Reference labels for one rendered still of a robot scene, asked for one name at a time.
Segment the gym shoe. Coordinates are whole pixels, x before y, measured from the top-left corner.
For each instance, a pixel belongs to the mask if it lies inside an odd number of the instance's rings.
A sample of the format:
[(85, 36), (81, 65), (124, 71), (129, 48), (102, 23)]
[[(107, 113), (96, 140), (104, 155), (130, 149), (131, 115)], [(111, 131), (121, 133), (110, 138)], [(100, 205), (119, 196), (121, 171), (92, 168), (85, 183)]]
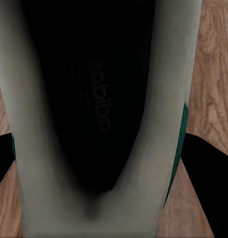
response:
[(0, 0), (23, 238), (156, 238), (188, 122), (202, 0)]

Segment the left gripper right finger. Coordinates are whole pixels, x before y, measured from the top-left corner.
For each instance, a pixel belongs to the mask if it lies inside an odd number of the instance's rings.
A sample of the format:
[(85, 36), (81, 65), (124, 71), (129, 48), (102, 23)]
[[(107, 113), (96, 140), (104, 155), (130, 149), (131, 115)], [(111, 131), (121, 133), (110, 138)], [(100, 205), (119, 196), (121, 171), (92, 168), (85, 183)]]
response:
[(185, 132), (180, 157), (215, 238), (228, 238), (228, 156)]

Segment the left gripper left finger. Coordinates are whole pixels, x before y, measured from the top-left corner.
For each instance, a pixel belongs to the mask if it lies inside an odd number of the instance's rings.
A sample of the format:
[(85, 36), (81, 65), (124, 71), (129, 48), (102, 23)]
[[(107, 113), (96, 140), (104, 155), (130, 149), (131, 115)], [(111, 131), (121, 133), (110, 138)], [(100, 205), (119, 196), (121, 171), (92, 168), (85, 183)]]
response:
[(11, 133), (0, 136), (0, 183), (14, 162)]

